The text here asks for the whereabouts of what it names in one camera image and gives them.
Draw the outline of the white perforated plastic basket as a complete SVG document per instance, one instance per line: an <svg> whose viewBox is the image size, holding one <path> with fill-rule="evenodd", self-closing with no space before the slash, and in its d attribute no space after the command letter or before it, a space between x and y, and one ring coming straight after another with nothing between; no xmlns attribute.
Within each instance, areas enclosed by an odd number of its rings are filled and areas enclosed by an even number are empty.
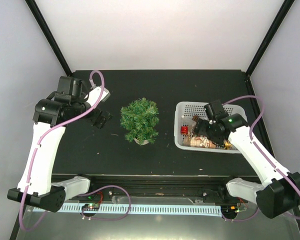
<svg viewBox="0 0 300 240"><path fill-rule="evenodd" d="M208 102L191 102L182 101L176 105L174 117L174 142L175 145L182 150L211 152L211 153L227 153L238 154L239 151L232 145L231 150L224 149L224 145L216 145L215 149L189 147L183 145L183 140L187 136L200 136L194 133L196 121L193 116L199 116L199 119L214 120L225 127L226 141L229 134L236 128L247 125L247 117L245 110L239 105L225 104L219 101ZM188 126L188 135L181 134L181 126Z"/></svg>

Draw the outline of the small green christmas tree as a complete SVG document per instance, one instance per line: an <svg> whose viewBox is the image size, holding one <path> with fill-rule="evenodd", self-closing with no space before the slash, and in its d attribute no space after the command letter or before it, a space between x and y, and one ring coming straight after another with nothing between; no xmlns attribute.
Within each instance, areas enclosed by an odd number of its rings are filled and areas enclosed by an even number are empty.
<svg viewBox="0 0 300 240"><path fill-rule="evenodd" d="M127 133L124 138L138 145L154 144L159 132L159 110L154 101L145 97L132 101L120 109L120 125Z"/></svg>

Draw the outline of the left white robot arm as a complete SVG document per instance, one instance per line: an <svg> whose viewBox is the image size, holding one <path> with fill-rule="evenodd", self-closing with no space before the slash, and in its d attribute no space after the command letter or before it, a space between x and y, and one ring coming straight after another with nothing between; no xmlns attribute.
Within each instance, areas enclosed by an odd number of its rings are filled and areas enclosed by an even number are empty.
<svg viewBox="0 0 300 240"><path fill-rule="evenodd" d="M52 182L52 170L67 125L88 118L94 126L102 128L107 117L102 116L96 105L110 95L101 86L88 90L80 79L60 77L57 90L35 105L27 164L17 187L8 190L9 200L55 213L68 199L82 195L91 200L97 195L98 188L88 176Z"/></svg>

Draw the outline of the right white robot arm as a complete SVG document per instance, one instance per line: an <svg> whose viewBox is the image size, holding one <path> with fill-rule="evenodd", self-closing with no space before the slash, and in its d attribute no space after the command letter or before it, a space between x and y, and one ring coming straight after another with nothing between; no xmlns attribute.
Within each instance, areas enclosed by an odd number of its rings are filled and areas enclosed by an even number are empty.
<svg viewBox="0 0 300 240"><path fill-rule="evenodd" d="M239 113L228 114L220 100L203 108L207 119L199 118L194 132L220 147L232 144L260 180L260 183L255 183L234 178L218 187L218 198L224 202L233 197L245 199L257 205L269 219L288 215L289 210L300 206L300 173L290 172L270 154L254 135L254 126L249 125Z"/></svg>

